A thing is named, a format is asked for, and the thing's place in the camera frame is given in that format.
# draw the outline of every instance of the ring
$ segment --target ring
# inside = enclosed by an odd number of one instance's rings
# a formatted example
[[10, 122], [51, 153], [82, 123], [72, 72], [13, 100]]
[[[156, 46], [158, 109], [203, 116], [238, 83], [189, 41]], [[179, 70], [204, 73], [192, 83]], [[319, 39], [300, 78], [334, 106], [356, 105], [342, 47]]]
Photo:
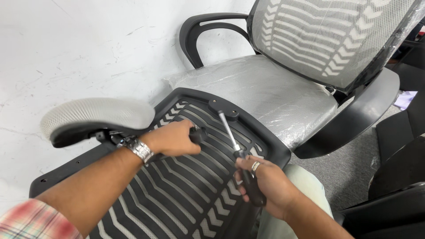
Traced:
[[252, 167], [251, 167], [251, 173], [255, 176], [255, 171], [257, 170], [258, 166], [262, 164], [261, 162], [256, 161]]

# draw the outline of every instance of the wristwatch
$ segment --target wristwatch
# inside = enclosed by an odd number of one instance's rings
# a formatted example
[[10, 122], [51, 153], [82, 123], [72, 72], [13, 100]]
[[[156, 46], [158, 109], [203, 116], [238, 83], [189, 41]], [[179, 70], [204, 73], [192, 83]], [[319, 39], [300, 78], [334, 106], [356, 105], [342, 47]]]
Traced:
[[145, 164], [148, 163], [149, 159], [153, 156], [152, 150], [141, 142], [137, 136], [125, 137], [121, 144], [139, 156]]

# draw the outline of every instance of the chair seat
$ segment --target chair seat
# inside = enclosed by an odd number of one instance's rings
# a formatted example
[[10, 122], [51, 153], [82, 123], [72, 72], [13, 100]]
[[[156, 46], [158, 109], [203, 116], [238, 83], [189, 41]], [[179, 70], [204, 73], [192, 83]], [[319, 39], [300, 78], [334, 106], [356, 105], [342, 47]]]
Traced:
[[336, 100], [322, 85], [263, 55], [220, 61], [166, 80], [173, 88], [200, 90], [234, 103], [291, 151], [323, 127], [337, 109]]

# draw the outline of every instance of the gray carpet floor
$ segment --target gray carpet floor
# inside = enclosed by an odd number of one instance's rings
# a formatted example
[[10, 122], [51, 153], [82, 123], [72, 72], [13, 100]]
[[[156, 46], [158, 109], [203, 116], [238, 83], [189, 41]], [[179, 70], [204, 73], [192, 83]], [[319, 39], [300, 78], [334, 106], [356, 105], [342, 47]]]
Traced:
[[[338, 112], [350, 102], [339, 107]], [[400, 109], [392, 105], [378, 122], [398, 112]], [[326, 198], [333, 211], [368, 199], [369, 182], [379, 167], [375, 125], [328, 155], [313, 159], [299, 159], [292, 154], [289, 163], [305, 168], [322, 182]]]

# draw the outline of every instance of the light jeans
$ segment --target light jeans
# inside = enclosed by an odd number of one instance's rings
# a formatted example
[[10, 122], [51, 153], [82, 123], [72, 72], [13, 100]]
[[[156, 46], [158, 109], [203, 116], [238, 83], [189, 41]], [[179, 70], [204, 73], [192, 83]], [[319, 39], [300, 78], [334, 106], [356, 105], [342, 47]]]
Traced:
[[[313, 174], [294, 164], [288, 164], [283, 171], [304, 195], [332, 217], [323, 185]], [[257, 239], [297, 239], [297, 236], [288, 223], [274, 218], [266, 210], [263, 210]]]

